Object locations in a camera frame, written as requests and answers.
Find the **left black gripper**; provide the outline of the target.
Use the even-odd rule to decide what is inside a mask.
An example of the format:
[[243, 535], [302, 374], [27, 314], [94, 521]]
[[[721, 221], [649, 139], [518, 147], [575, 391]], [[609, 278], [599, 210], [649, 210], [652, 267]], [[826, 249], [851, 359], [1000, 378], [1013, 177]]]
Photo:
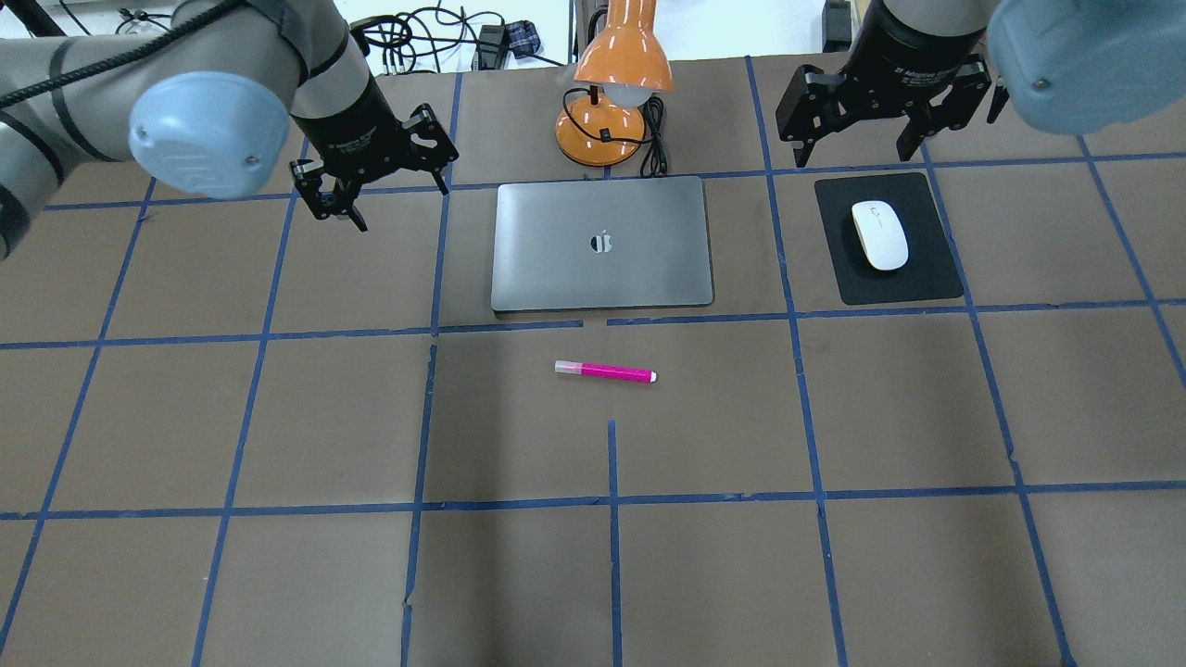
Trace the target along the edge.
[[[369, 231], [356, 207], [361, 188], [403, 169], [431, 174], [440, 193], [449, 193], [445, 169], [460, 155], [428, 103], [417, 104], [403, 121], [381, 89], [366, 88], [330, 117], [296, 115], [296, 126], [321, 157], [289, 161], [293, 185], [314, 220], [351, 220], [361, 233]], [[327, 176], [334, 185], [325, 191]]]

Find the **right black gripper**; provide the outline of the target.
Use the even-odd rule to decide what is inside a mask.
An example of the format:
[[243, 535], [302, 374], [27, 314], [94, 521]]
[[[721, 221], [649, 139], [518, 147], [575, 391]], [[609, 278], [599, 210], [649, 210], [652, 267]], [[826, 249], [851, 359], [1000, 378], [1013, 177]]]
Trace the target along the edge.
[[925, 139], [962, 131], [990, 89], [983, 56], [970, 47], [936, 50], [874, 37], [857, 42], [830, 75], [801, 65], [776, 106], [776, 131], [805, 169], [816, 144], [839, 126], [860, 120], [908, 117], [895, 148], [905, 163]]

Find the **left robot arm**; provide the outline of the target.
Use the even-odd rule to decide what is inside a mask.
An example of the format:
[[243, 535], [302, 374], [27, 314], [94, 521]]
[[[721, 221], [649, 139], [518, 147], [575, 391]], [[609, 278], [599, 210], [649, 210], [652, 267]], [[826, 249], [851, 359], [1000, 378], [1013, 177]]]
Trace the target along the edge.
[[317, 220], [365, 231], [361, 190], [398, 170], [449, 191], [448, 128], [427, 103], [393, 113], [332, 1], [183, 1], [160, 34], [5, 39], [4, 258], [83, 164], [236, 201], [270, 180], [292, 127], [315, 152], [289, 173]]

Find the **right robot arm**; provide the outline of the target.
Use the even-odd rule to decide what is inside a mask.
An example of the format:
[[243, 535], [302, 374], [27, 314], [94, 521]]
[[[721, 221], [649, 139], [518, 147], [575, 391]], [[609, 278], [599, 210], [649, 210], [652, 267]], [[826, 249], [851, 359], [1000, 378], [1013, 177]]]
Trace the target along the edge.
[[801, 65], [776, 107], [798, 169], [834, 132], [906, 117], [901, 161], [990, 99], [1035, 131], [1083, 135], [1182, 99], [1181, 1], [873, 1], [839, 72]]

